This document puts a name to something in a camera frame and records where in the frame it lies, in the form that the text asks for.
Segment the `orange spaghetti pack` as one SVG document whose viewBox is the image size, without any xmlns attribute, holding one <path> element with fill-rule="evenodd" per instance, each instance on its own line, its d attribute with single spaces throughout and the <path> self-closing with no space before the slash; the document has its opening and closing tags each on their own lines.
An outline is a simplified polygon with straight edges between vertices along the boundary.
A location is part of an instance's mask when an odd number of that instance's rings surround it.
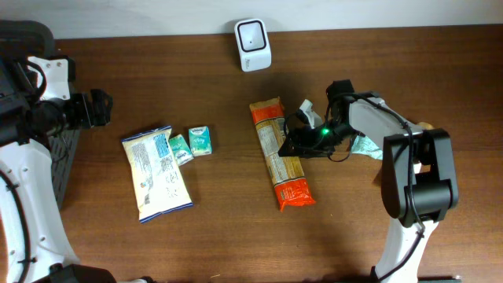
<svg viewBox="0 0 503 283">
<path fill-rule="evenodd" d="M 279 156 L 286 141 L 281 99 L 251 103 L 249 108 L 280 211 L 315 204 L 299 158 Z"/>
</svg>

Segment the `mint green wipes pack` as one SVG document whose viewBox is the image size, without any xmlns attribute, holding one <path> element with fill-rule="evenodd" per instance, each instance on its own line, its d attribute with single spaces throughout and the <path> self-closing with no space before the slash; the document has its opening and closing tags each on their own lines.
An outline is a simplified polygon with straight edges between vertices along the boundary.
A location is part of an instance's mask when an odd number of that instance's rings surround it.
<svg viewBox="0 0 503 283">
<path fill-rule="evenodd" d="M 382 149 L 373 142 L 368 137 L 363 137 L 358 135 L 351 146 L 351 152 L 353 154 L 360 154 L 364 156 L 369 156 L 374 160 L 382 160 L 383 159 L 383 151 Z"/>
</svg>

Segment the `teal tissue pack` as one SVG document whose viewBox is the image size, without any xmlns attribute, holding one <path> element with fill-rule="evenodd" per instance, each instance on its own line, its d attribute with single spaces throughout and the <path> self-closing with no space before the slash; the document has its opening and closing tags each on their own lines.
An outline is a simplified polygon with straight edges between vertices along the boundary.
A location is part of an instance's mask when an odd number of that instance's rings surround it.
<svg viewBox="0 0 503 283">
<path fill-rule="evenodd" d="M 189 145 L 181 134 L 170 138 L 168 142 L 179 167 L 194 159 Z"/>
<path fill-rule="evenodd" d="M 193 156 L 212 154 L 211 136 L 208 126 L 189 129 L 189 146 Z"/>
</svg>

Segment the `cream blue snack bag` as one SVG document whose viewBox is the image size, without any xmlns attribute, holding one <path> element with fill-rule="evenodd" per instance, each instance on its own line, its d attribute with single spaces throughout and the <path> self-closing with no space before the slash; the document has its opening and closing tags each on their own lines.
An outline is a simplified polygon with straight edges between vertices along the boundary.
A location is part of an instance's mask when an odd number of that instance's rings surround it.
<svg viewBox="0 0 503 283">
<path fill-rule="evenodd" d="M 193 206 L 168 138 L 158 127 L 121 140 L 130 163 L 139 222 Z"/>
</svg>

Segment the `white tube gold cap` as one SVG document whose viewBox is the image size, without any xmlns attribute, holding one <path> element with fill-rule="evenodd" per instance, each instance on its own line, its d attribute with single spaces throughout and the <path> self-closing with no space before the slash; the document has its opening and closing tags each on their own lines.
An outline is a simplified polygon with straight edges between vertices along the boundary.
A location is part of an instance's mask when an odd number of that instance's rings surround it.
<svg viewBox="0 0 503 283">
<path fill-rule="evenodd" d="M 421 130 L 433 130 L 434 129 L 434 127 L 430 123 L 425 123 L 425 122 L 419 122 L 419 123 L 417 123 L 417 126 Z"/>
</svg>

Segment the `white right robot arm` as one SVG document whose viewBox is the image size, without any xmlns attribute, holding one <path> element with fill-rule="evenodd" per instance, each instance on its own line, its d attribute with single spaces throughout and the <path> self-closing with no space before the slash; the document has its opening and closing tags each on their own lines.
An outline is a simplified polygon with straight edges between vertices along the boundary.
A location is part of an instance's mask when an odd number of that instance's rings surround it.
<svg viewBox="0 0 503 283">
<path fill-rule="evenodd" d="M 449 134 L 428 130 L 390 109 L 375 91 L 356 92 L 350 80 L 326 89 L 324 120 L 309 101 L 294 112 L 302 128 L 285 131 L 279 156 L 331 157 L 350 136 L 363 135 L 383 153 L 380 193 L 390 217 L 384 251 L 370 282 L 417 282 L 432 233 L 457 206 L 459 192 Z"/>
</svg>

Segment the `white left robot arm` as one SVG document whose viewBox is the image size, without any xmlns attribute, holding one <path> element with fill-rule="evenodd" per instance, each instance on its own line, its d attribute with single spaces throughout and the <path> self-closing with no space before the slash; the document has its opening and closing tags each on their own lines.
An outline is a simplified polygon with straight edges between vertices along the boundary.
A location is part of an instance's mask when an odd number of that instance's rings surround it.
<svg viewBox="0 0 503 283">
<path fill-rule="evenodd" d="M 113 282 L 74 253 L 53 191 L 50 138 L 110 122 L 112 97 L 77 93 L 75 62 L 36 21 L 1 22 L 1 220 L 8 282 Z"/>
</svg>

